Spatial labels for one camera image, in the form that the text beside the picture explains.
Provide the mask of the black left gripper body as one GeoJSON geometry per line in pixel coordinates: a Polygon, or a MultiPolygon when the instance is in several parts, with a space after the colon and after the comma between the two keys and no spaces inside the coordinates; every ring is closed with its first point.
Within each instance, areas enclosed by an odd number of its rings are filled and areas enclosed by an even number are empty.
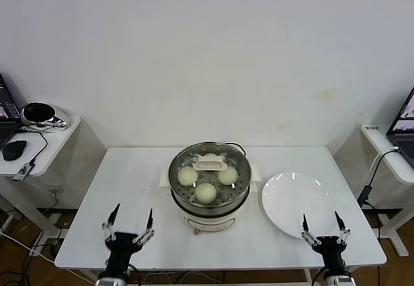
{"type": "Polygon", "coordinates": [[[141,251],[142,245],[138,244],[138,235],[125,232],[115,232],[116,238],[105,240],[106,247],[110,250],[110,256],[105,268],[106,278],[128,279],[127,270],[131,256],[141,251]]]}

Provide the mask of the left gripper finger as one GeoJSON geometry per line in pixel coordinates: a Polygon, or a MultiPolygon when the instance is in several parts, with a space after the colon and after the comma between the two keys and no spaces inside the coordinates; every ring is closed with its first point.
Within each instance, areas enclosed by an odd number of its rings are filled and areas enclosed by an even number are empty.
{"type": "Polygon", "coordinates": [[[136,238],[134,238],[133,243],[137,245],[145,245],[155,233],[155,229],[153,227],[153,209],[149,212],[149,217],[146,224],[146,229],[139,234],[136,238]]]}
{"type": "Polygon", "coordinates": [[[109,214],[107,221],[102,223],[102,230],[103,230],[105,241],[113,241],[116,239],[116,235],[113,230],[113,225],[114,225],[119,208],[120,208],[120,203],[118,203],[115,209],[109,214]]]}

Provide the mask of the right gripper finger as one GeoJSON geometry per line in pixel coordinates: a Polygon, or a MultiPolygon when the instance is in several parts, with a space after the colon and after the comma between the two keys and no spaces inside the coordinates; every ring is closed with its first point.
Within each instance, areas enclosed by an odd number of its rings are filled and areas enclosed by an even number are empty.
{"type": "Polygon", "coordinates": [[[336,242],[337,244],[346,244],[347,239],[351,233],[351,230],[345,227],[345,223],[343,219],[339,216],[337,211],[335,211],[334,214],[335,214],[336,221],[338,223],[338,228],[340,230],[340,234],[336,242]]]}
{"type": "Polygon", "coordinates": [[[313,234],[311,234],[311,232],[309,231],[309,226],[308,226],[308,222],[307,222],[307,218],[305,214],[303,214],[301,236],[309,245],[320,244],[320,240],[317,237],[315,237],[313,234]]]}

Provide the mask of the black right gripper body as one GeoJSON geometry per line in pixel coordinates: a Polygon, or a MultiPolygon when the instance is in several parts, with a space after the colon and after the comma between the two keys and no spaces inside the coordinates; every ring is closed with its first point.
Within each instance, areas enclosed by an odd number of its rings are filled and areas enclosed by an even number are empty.
{"type": "Polygon", "coordinates": [[[316,245],[313,245],[312,249],[322,256],[325,275],[345,275],[345,265],[342,259],[345,244],[342,240],[338,236],[318,236],[316,239],[316,245]]]}

